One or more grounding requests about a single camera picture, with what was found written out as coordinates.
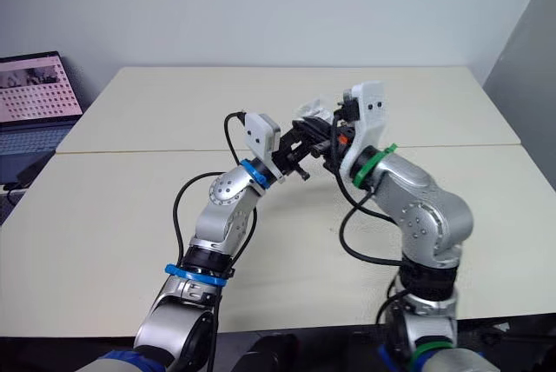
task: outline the blue cable tie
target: blue cable tie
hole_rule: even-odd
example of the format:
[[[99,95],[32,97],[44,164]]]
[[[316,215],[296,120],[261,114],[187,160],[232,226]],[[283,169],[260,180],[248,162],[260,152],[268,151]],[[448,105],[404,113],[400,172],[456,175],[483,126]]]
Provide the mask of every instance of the blue cable tie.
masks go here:
[[[215,285],[216,287],[225,287],[226,283],[228,283],[228,280],[224,278],[189,272],[188,270],[179,269],[177,266],[171,263],[166,265],[166,269],[164,269],[164,272],[170,275],[179,276],[180,278],[206,283],[207,285]]]
[[[250,161],[248,161],[247,159],[243,159],[240,164],[257,181],[259,185],[261,185],[264,189],[270,188],[268,179],[261,172],[255,169]]]

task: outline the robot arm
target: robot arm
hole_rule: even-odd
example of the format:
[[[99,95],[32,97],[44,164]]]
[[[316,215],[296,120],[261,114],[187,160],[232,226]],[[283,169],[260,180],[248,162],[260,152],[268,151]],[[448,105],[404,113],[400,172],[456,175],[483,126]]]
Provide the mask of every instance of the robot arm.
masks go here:
[[[402,264],[394,283],[401,297],[386,312],[387,355],[400,365],[425,363],[426,372],[496,371],[475,353],[452,349],[457,345],[453,283],[460,245],[473,228],[471,211],[393,148],[376,149],[384,113],[381,84],[371,82],[344,93],[334,113],[334,123],[343,121],[337,130],[331,130],[331,113],[318,104],[283,136],[268,116],[245,115],[246,144],[255,158],[211,184],[189,249],[166,268],[169,277],[137,333],[134,351],[163,365],[161,370],[197,371],[204,365],[217,322],[213,312],[233,275],[231,263],[249,215],[273,183],[294,171],[308,179],[299,163],[311,154],[322,156],[337,176],[373,191],[402,232]],[[335,132],[337,139],[331,137]]]

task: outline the black cable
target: black cable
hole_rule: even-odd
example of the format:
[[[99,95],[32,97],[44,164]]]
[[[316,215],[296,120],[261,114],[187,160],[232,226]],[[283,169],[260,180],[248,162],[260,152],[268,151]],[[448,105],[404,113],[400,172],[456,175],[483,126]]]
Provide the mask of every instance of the black cable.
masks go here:
[[[384,311],[386,311],[388,306],[392,302],[403,298],[407,294],[409,294],[409,289],[403,289],[402,291],[394,294],[393,296],[388,297],[386,299],[386,301],[382,303],[381,307],[379,308],[378,313],[376,313],[376,318],[374,319],[374,323],[378,325],[381,322],[382,313],[384,313]]]
[[[340,165],[338,162],[338,121],[340,118],[336,115],[334,116],[334,120],[332,121],[332,127],[330,128],[330,155],[332,157],[332,167],[334,171],[334,177],[336,178],[336,183],[338,184],[338,188],[340,188],[341,193],[344,195],[346,200],[357,210],[373,217],[380,218],[385,220],[389,223],[396,224],[394,219],[390,216],[386,216],[381,213],[377,213],[376,211],[372,211],[371,209],[366,209],[365,207],[361,206],[360,203],[356,202],[352,196],[349,195],[346,186],[344,185],[343,180],[341,179],[340,175]]]
[[[245,115],[244,112],[238,111],[236,113],[230,113],[226,116],[226,118],[224,118],[224,136],[226,137],[226,142],[228,143],[229,151],[232,153],[232,157],[234,158],[234,162],[235,162],[236,165],[240,164],[240,160],[238,159],[237,154],[235,153],[234,145],[232,144],[232,140],[230,139],[230,136],[229,136],[228,123],[229,123],[230,119],[232,119],[233,117],[237,117],[237,118],[240,119],[240,121],[242,121],[242,116],[244,116],[244,115]],[[251,229],[249,230],[249,233],[247,234],[246,239],[243,241],[242,246],[237,251],[235,256],[231,259],[230,263],[228,264],[228,266],[224,270],[222,275],[225,278],[229,277],[235,263],[242,256],[243,251],[249,245],[249,242],[251,241],[251,238],[253,238],[253,234],[255,233],[255,229],[257,227],[257,218],[258,218],[257,208],[254,208],[253,209],[253,221],[251,222]],[[215,367],[216,340],[217,340],[217,336],[218,336],[218,313],[220,311],[220,301],[221,301],[221,299],[222,299],[222,288],[219,288],[218,291],[217,291],[217,294],[216,294],[215,307],[213,309],[213,323],[212,323],[213,328],[212,328],[212,338],[210,339],[210,354],[208,356],[207,372],[213,372],[213,369]]]
[[[388,285],[388,288],[387,288],[387,290],[386,290],[386,298],[390,297],[390,293],[392,292],[392,289],[394,289],[394,285],[395,285],[395,283],[396,283],[396,276],[397,276],[397,275],[398,275],[398,274],[396,274],[396,275],[394,276],[394,278],[392,278],[392,281],[390,281],[390,284]]]
[[[232,144],[232,139],[230,139],[229,137],[228,124],[229,121],[234,117],[237,117],[241,121],[242,116],[245,116],[245,113],[243,111],[237,111],[235,113],[228,114],[224,118],[224,136],[226,137],[226,143],[228,143],[229,151],[232,152],[232,156],[234,157],[234,162],[236,165],[240,164],[240,160],[238,159],[237,154],[235,153],[234,145]]]
[[[17,203],[11,201],[11,197],[10,197],[11,191],[13,191],[13,189],[8,189],[8,194],[6,194],[6,200],[8,200],[8,203],[10,203],[12,207],[15,207]]]
[[[172,218],[174,220],[174,230],[175,230],[175,236],[177,238],[177,248],[178,248],[178,253],[177,253],[177,265],[179,266],[180,262],[183,259],[183,238],[182,238],[182,231],[180,230],[180,222],[177,218],[177,209],[180,205],[180,200],[182,199],[182,195],[185,192],[185,190],[187,188],[189,188],[191,186],[192,183],[196,183],[197,181],[199,181],[200,179],[206,178],[208,176],[219,176],[222,175],[224,172],[206,172],[204,174],[200,174],[198,176],[196,176],[195,178],[191,178],[189,181],[187,181],[185,183],[185,185],[183,185],[180,190],[178,191],[177,195],[175,196],[175,200],[174,200],[174,207],[172,209]]]
[[[368,199],[371,198],[372,195],[373,195],[372,192],[368,192],[365,195],[365,197],[361,201],[359,201],[359,205],[360,206],[363,205]],[[344,250],[346,250],[349,255],[351,255],[354,258],[359,259],[360,261],[363,261],[363,262],[374,263],[376,265],[401,266],[403,264],[402,261],[396,261],[394,259],[383,259],[383,258],[380,258],[380,257],[372,257],[372,256],[363,255],[362,253],[359,253],[358,251],[353,250],[352,248],[349,247],[349,245],[346,243],[345,230],[346,230],[346,225],[348,224],[349,219],[351,218],[351,216],[353,214],[355,214],[356,211],[357,211],[357,208],[353,207],[351,210],[348,211],[348,213],[346,214],[344,219],[341,221],[341,225],[340,225],[340,244],[341,244],[342,248],[344,248]]]

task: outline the green ring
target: green ring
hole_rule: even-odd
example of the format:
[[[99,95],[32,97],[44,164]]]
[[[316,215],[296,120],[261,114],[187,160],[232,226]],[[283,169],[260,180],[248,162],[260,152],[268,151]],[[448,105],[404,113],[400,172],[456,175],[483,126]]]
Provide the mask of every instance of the green ring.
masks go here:
[[[411,360],[409,361],[409,370],[413,370],[414,363],[419,356],[423,353],[428,352],[429,350],[434,349],[453,349],[453,344],[450,342],[429,342],[421,344],[411,355]]]
[[[398,145],[396,143],[392,143],[390,145],[390,147],[385,148],[382,152],[377,153],[376,155],[374,155],[373,157],[371,157],[364,165],[361,169],[359,169],[359,171],[357,172],[357,174],[354,177],[354,185],[357,188],[361,187],[361,184],[363,183],[363,181],[365,180],[365,178],[367,177],[368,173],[373,170],[373,168],[378,164],[378,162],[380,162],[384,156],[386,156],[389,153],[392,153],[396,150],[396,148],[398,147]]]

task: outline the gray wall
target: gray wall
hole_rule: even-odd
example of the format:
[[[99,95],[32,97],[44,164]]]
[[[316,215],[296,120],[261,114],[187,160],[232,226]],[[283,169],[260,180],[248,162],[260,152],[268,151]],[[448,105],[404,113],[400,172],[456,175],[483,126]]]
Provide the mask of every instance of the gray wall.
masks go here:
[[[125,65],[469,65],[529,0],[2,0],[0,56],[59,50],[92,101]]]
[[[556,0],[531,0],[484,88],[556,189]]]

